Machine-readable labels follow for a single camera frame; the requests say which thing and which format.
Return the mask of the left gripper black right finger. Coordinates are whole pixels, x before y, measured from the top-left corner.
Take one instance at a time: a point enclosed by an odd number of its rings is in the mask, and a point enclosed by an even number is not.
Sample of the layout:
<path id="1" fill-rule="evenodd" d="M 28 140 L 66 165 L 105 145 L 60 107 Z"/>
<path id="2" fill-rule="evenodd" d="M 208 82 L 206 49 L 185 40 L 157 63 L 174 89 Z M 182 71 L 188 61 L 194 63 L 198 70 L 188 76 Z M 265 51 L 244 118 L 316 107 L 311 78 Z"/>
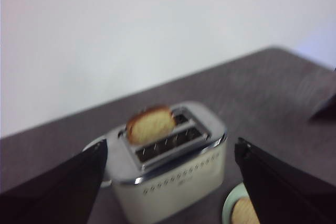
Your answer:
<path id="1" fill-rule="evenodd" d="M 260 223 L 335 223 L 335 186 L 239 138 L 235 162 Z"/>

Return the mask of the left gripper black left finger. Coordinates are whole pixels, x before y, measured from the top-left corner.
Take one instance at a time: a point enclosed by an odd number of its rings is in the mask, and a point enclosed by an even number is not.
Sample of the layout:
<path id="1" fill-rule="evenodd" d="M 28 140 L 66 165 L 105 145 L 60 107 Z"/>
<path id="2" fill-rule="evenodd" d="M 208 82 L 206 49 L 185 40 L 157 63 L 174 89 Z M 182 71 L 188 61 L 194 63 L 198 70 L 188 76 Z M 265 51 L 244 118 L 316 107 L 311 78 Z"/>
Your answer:
<path id="1" fill-rule="evenodd" d="M 1 193 L 1 223 L 87 223 L 108 148 L 99 140 L 59 166 Z"/>

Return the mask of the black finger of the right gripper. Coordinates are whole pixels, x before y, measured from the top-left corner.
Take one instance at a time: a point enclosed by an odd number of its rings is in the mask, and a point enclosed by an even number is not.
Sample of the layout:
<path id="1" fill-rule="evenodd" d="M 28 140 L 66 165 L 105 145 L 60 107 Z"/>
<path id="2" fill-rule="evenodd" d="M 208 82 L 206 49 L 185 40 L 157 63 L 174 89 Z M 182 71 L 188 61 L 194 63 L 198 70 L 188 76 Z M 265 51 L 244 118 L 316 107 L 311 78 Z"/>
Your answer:
<path id="1" fill-rule="evenodd" d="M 310 121 L 335 121 L 336 118 L 335 95 L 330 97 L 311 117 Z"/>

